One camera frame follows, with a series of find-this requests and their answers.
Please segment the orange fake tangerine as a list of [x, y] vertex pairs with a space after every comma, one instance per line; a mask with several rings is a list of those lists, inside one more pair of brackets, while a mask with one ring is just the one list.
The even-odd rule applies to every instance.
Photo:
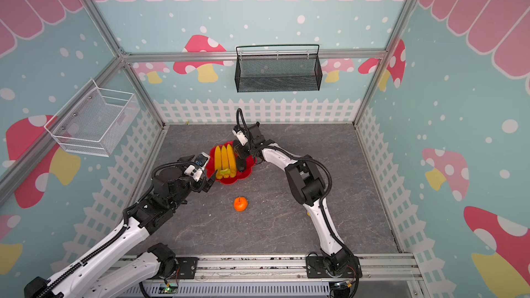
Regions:
[[248, 200], [245, 197], [237, 197], [233, 202], [233, 208], [237, 212], [243, 212], [248, 208]]

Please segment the yellow fake banana bunch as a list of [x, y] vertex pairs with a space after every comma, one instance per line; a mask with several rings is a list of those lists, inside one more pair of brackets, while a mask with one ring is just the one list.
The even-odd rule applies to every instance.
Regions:
[[216, 146], [214, 149], [214, 171], [217, 180], [233, 179], [237, 175], [237, 164], [231, 144]]

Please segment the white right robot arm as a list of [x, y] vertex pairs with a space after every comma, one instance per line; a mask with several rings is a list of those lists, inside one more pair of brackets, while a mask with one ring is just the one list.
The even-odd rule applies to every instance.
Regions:
[[316, 229], [324, 269], [333, 277], [350, 271], [354, 279], [362, 276], [358, 258], [344, 243], [328, 211], [327, 196], [333, 180], [325, 166], [309, 155], [294, 155], [270, 139], [265, 139], [259, 124], [238, 122], [233, 128], [235, 151], [255, 157], [283, 170], [292, 196], [308, 212]]

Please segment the red flower-shaped fruit bowl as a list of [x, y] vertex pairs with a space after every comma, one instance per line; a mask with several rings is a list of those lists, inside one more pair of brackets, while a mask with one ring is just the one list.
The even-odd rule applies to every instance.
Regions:
[[215, 171], [216, 163], [215, 163], [215, 151], [216, 148], [221, 149], [222, 146], [214, 146], [210, 151], [209, 155], [211, 157], [210, 161], [206, 165], [206, 174], [208, 177], [213, 176], [219, 183], [225, 184], [225, 185], [231, 185], [237, 182], [238, 180], [246, 179], [250, 176], [252, 173], [252, 168], [255, 165], [255, 159], [251, 156], [247, 157], [245, 160], [240, 158], [238, 154], [235, 152], [235, 149], [232, 148], [233, 157], [235, 158], [235, 167], [236, 167], [236, 174], [234, 177], [221, 177], [219, 174], [216, 174]]

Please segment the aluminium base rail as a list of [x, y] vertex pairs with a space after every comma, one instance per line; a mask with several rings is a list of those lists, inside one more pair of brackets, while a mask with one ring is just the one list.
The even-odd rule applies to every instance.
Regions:
[[[181, 263], [170, 281], [338, 281], [350, 280], [353, 271], [331, 277], [324, 266], [306, 262], [307, 254], [276, 255], [197, 255], [195, 262]], [[358, 254], [364, 281], [421, 281], [417, 261], [410, 253]]]

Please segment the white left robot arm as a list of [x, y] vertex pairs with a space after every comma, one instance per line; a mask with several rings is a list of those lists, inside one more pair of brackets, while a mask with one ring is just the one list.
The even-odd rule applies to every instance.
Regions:
[[109, 269], [159, 230], [192, 192], [209, 191], [215, 183], [215, 176], [205, 171], [209, 160], [209, 155], [201, 153], [154, 168], [150, 188], [123, 210], [117, 227], [48, 279], [34, 278], [24, 288], [25, 297], [117, 297], [144, 280], [176, 277], [179, 262], [164, 244], [150, 247], [119, 270], [110, 273]]

